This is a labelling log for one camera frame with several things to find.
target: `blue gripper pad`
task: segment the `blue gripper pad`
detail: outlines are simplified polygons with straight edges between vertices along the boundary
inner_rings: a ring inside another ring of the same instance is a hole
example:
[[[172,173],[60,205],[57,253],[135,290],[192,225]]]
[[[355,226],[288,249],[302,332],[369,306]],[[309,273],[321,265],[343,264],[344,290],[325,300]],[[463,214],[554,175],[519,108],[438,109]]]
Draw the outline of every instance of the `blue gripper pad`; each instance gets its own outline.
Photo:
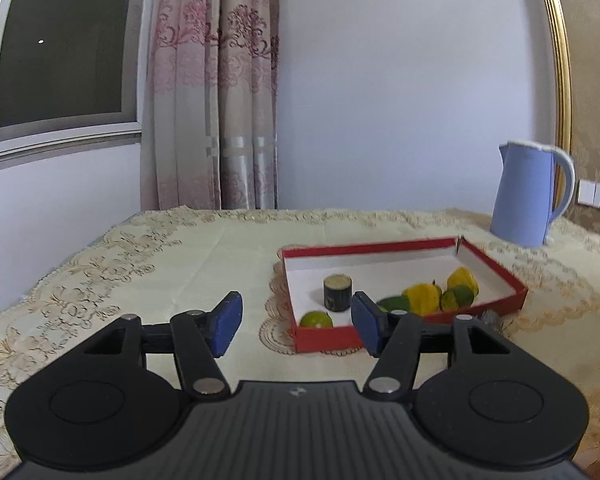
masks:
[[[351,320],[369,355],[380,357],[388,327],[386,313],[364,292],[356,292],[351,298]]]
[[[207,345],[214,357],[222,357],[242,322],[242,296],[229,292],[208,316],[211,337]]]

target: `electric kettle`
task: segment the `electric kettle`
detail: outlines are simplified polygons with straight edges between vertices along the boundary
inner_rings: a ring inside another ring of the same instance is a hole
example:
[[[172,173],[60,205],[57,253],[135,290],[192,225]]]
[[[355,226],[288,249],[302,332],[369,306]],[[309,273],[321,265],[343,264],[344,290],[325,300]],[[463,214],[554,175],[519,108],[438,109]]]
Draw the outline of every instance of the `electric kettle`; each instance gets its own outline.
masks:
[[[501,145],[500,153],[504,167],[491,232],[524,247],[539,247],[549,225],[564,213],[573,196],[573,160],[555,146],[517,140]],[[560,205],[554,209],[556,164],[564,170],[566,186]]]

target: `black cylinder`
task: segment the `black cylinder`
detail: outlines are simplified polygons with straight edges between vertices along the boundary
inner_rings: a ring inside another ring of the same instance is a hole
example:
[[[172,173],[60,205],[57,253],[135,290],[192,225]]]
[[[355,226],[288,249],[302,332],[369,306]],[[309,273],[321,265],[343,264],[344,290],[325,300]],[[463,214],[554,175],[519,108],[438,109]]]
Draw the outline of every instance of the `black cylinder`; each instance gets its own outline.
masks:
[[[332,312],[343,312],[351,306],[351,278],[346,274],[332,274],[324,279],[324,307]]]

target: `curtain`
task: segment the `curtain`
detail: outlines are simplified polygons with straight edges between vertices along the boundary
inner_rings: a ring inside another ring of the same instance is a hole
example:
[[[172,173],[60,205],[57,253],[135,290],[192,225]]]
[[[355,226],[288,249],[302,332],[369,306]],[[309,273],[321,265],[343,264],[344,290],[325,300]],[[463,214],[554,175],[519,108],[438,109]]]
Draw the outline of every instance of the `curtain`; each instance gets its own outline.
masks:
[[[278,0],[156,0],[142,209],[275,208]]]

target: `green lime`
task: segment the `green lime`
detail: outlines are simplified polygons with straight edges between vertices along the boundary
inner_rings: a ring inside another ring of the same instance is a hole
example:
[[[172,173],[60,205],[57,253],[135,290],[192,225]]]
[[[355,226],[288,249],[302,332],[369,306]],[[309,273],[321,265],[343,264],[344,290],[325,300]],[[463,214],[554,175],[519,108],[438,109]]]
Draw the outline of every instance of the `green lime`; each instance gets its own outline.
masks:
[[[442,310],[458,310],[460,308],[453,289],[450,288],[442,294],[440,297],[440,308]]]
[[[333,328],[333,320],[326,312],[315,310],[302,316],[300,326],[303,328]]]
[[[378,301],[378,307],[380,307],[381,310],[384,308],[386,312],[391,312],[392,310],[404,310],[405,312],[408,312],[411,304],[409,298],[406,296],[390,296]]]
[[[475,294],[468,285],[456,285],[452,290],[460,308],[471,306],[474,302]]]
[[[440,307],[442,310],[458,310],[466,306],[471,306],[474,302],[474,292],[467,285],[456,285],[440,297]]]

